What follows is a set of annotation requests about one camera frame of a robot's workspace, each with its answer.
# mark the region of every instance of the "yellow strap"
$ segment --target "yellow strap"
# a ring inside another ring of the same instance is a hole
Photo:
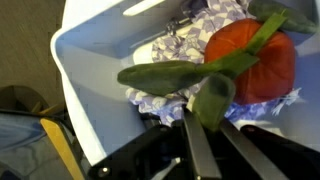
[[[65,134],[64,129],[62,129],[63,127],[46,118],[42,118],[40,122],[73,179],[84,180],[84,173],[79,163],[76,161],[68,137]]]

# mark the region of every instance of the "white container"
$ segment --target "white container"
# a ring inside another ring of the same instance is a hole
[[[91,165],[144,132],[137,109],[125,97],[127,87],[116,81],[117,73],[134,64],[134,51],[145,39],[164,31],[182,1],[167,0],[126,17],[123,12],[137,1],[123,0],[54,35],[51,51],[62,74],[73,126]],[[319,19],[318,0],[282,2]],[[262,120],[276,124],[289,139],[320,151],[320,35],[307,40],[305,35],[290,36],[297,44],[295,87],[302,87],[301,100],[279,116]]]

